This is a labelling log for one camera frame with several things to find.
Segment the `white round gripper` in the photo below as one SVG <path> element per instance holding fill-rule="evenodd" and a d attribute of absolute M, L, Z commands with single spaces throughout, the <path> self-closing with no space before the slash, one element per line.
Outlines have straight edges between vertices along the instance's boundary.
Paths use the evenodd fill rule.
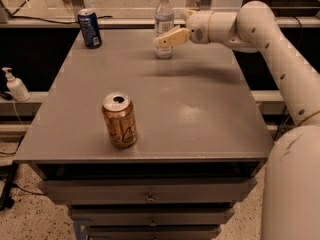
<path fill-rule="evenodd" d="M 168 48 L 186 44 L 189 39 L 196 44 L 208 44 L 209 22 L 212 11 L 198 11 L 183 9 L 181 18 L 186 21 L 186 28 L 175 26 L 170 31 L 163 33 L 153 40 L 156 48 Z"/>

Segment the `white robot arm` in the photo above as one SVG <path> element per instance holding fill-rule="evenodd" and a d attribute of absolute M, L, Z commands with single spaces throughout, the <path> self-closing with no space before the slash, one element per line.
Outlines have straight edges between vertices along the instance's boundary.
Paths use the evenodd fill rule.
<path fill-rule="evenodd" d="M 259 52 L 295 124 L 275 142 L 267 161 L 261 240 L 320 240 L 320 74 L 263 2 L 248 2 L 238 12 L 185 10 L 182 17 L 186 26 L 157 36 L 157 48 L 191 41 Z"/>

